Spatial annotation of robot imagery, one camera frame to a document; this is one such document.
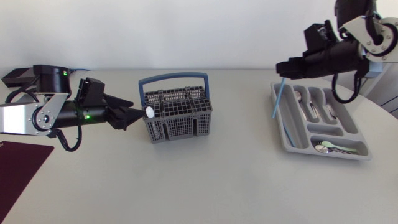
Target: cutlery basket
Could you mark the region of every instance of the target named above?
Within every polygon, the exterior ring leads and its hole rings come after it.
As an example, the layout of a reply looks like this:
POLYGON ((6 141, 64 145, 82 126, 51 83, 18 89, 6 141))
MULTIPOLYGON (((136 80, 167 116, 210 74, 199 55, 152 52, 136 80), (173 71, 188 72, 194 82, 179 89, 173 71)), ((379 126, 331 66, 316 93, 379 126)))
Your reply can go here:
POLYGON ((152 143, 209 134, 213 109, 207 74, 180 72, 145 78, 139 80, 139 94, 142 109, 150 106, 154 110, 153 118, 143 117, 152 143), (188 86, 144 93, 145 84, 170 78, 203 78, 205 87, 188 86))

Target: blue stick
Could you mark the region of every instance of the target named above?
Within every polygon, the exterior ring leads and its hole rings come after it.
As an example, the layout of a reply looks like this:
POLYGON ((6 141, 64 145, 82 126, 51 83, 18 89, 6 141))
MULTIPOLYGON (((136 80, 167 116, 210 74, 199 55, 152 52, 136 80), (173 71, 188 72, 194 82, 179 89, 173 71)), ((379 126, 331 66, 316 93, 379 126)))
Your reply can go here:
POLYGON ((276 108, 278 108, 279 101, 280 101, 280 97, 282 96, 282 90, 284 89, 284 85, 285 85, 285 77, 282 78, 282 82, 280 83, 280 88, 279 88, 278 96, 277 96, 277 98, 276 98, 274 110, 272 111, 272 118, 275 118, 276 108))
POLYGON ((284 124, 284 129, 285 129, 285 133, 286 133, 286 135, 287 135, 287 138, 288 138, 289 141, 290 141, 290 144, 291 144, 293 147, 296 147, 296 144, 294 143, 293 138, 292 138, 292 136, 290 135, 289 131, 287 130, 285 124, 284 124))

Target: gray cutlery tray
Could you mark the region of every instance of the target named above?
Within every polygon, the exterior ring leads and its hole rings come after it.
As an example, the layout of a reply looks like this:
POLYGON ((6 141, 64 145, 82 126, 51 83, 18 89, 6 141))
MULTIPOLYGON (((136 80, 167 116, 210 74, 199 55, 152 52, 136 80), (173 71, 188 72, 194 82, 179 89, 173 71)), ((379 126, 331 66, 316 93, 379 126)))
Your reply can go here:
MULTIPOLYGON (((271 98, 275 105, 280 83, 271 83, 271 98)), ((284 149, 288 152, 339 157, 344 159, 370 160, 368 145, 355 124, 345 105, 338 103, 331 89, 302 85, 285 84, 277 109, 279 132, 284 149), (295 90, 301 92, 299 103, 295 90), (289 141, 286 130, 293 139, 295 147, 289 141), (321 153, 315 150, 320 141, 330 141, 337 146, 355 148, 357 154, 340 152, 321 153)))

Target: white object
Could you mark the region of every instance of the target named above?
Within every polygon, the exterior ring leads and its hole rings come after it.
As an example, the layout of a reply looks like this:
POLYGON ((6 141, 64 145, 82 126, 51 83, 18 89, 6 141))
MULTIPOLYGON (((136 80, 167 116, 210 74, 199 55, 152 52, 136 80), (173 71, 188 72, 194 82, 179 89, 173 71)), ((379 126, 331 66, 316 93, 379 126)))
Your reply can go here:
POLYGON ((153 118, 153 117, 155 116, 154 109, 152 109, 150 106, 148 106, 148 107, 145 109, 145 112, 147 113, 147 117, 148 117, 148 118, 153 118))

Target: white wall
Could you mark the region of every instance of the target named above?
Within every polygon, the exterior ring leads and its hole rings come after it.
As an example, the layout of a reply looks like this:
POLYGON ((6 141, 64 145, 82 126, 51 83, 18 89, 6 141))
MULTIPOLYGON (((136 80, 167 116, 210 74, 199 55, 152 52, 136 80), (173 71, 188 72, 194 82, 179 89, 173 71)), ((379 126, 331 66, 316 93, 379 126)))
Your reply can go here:
MULTIPOLYGON (((36 63, 89 69, 274 68, 335 0, 3 0, 0 76, 36 63)), ((398 17, 398 1, 378 0, 398 17)))

